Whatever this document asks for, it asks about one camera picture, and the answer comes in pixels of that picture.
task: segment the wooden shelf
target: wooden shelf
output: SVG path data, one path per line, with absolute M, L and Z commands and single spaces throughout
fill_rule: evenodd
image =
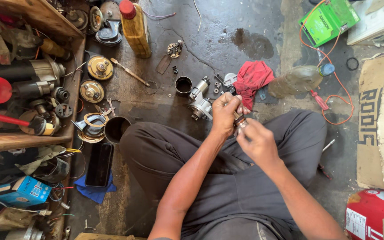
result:
M 54 36 L 59 41 L 68 40 L 72 46 L 72 53 L 76 57 L 76 65 L 82 64 L 85 35 L 67 21 L 46 0 L 0 0 L 0 11 L 2 9 L 5 12 L 21 14 L 26 20 L 30 20 L 28 23 L 32 27 L 49 36 Z M 66 73 L 70 73 L 77 68 L 73 58 L 69 62 L 62 64 L 66 68 Z M 51 137 L 28 135 L 23 132 L 0 133 L 0 151 L 71 142 L 73 134 L 76 132 L 71 120 L 76 119 L 80 81 L 80 71 L 76 71 L 73 78 L 72 75 L 64 78 L 64 86 L 70 92 L 67 104 L 73 109 L 73 114 L 70 118 L 61 119 L 61 125 L 64 127 L 58 133 Z

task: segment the red rag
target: red rag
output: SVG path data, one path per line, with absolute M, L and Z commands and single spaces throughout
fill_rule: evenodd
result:
M 251 110 L 256 91 L 274 79 L 274 72 L 264 61 L 245 62 L 233 83 L 236 93 L 242 96 L 242 104 Z

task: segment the orange wire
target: orange wire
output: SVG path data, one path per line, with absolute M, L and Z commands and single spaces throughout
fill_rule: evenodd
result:
M 78 112 L 76 112 L 76 113 L 80 113 L 81 111 L 82 111 L 82 109 L 84 108 L 84 102 L 82 101 L 82 99 L 81 98 L 78 98 L 81 102 L 82 102 L 82 107 L 81 107 L 81 110 L 79 110 Z
M 317 49 L 317 48 L 314 48 L 314 47 L 312 47 L 312 46 L 307 45 L 307 44 L 302 40 L 302 29 L 303 29 L 303 26 L 305 25 L 305 23 L 306 23 L 306 21 L 308 20 L 309 16 L 314 12 L 314 10 L 315 10 L 319 5 L 321 5 L 321 3 L 325 2 L 325 1 L 327 1 L 327 0 L 322 0 L 321 2 L 319 2 L 319 3 L 312 9 L 312 11 L 308 14 L 308 16 L 306 17 L 306 19 L 303 21 L 303 24 L 301 25 L 301 27 L 300 27 L 300 31 L 299 31 L 299 38 L 300 38 L 300 41 L 301 41 L 304 45 L 306 45 L 306 46 L 308 46 L 308 47 L 310 47 L 310 48 L 312 48 L 312 49 L 314 49 L 314 50 L 317 50 L 317 51 L 321 52 L 321 53 L 325 56 L 323 59 L 327 58 L 328 61 L 332 64 L 331 59 L 328 57 L 328 54 L 330 54 L 330 52 L 333 50 L 334 46 L 336 45 L 336 43 L 337 43 L 337 41 L 338 41 L 338 39 L 339 39 L 339 36 L 340 36 L 342 30 L 340 30 L 339 35 L 337 36 L 336 42 L 334 43 L 333 48 L 330 50 L 330 52 L 328 52 L 328 54 L 325 54 L 323 51 L 321 51 L 321 50 L 319 50 L 319 49 Z M 344 100 L 344 98 L 341 97 L 341 96 L 339 96 L 339 95 L 330 95 L 330 96 L 327 97 L 327 99 L 325 100 L 325 102 L 327 103 L 328 99 L 330 99 L 330 97 L 332 97 L 332 96 L 339 97 L 341 100 L 343 100 L 344 102 L 346 102 L 347 104 L 349 104 L 349 105 L 351 106 L 351 108 L 352 108 L 352 109 L 351 109 L 351 114 L 349 115 L 349 117 L 348 117 L 346 120 L 344 120 L 344 121 L 341 122 L 341 123 L 332 123 L 332 122 L 330 122 L 330 121 L 325 117 L 324 110 L 323 110 L 323 117 L 325 118 L 325 120 L 326 120 L 327 122 L 329 122 L 329 123 L 331 123 L 331 124 L 333 124 L 333 125 L 339 125 L 339 124 L 342 124 L 342 123 L 347 122 L 347 121 L 352 117 L 352 115 L 353 115 L 353 110 L 354 110 L 355 107 L 354 107 L 354 105 L 352 104 L 352 98 L 351 98 L 351 96 L 349 95 L 348 90 L 346 90 L 346 88 L 344 87 L 344 85 L 342 84 L 342 82 L 340 82 L 339 78 L 337 77 L 336 72 L 334 72 L 334 76 L 336 77 L 336 79 L 337 79 L 337 81 L 339 82 L 339 84 L 343 87 L 343 89 L 344 89 L 344 90 L 346 91 L 346 93 L 348 94 L 349 102 L 347 102 L 346 100 Z
M 35 60 L 38 58 L 38 52 L 39 52 L 39 47 L 38 47 L 38 49 L 36 50 Z

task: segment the blue box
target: blue box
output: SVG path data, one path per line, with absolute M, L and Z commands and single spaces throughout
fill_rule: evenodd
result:
M 30 177 L 22 177 L 11 184 L 0 186 L 0 202 L 10 207 L 24 208 L 44 203 L 51 187 Z

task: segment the leg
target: leg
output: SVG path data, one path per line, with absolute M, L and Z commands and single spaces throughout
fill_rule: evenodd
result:
M 312 111 L 295 109 L 264 125 L 274 133 L 280 158 L 299 182 L 308 187 L 316 174 L 326 137 L 324 118 Z M 235 139 L 229 139 L 222 150 L 244 162 L 253 162 Z M 223 184 L 218 175 L 208 174 L 184 225 L 192 227 L 231 214 L 253 213 L 280 218 L 295 226 L 278 188 L 258 166 L 233 177 Z M 217 195 L 220 188 L 224 192 Z
M 158 202 L 172 177 L 202 144 L 178 130 L 157 123 L 136 123 L 120 140 L 129 169 L 153 202 Z M 220 152 L 209 173 L 233 174 L 249 164 Z

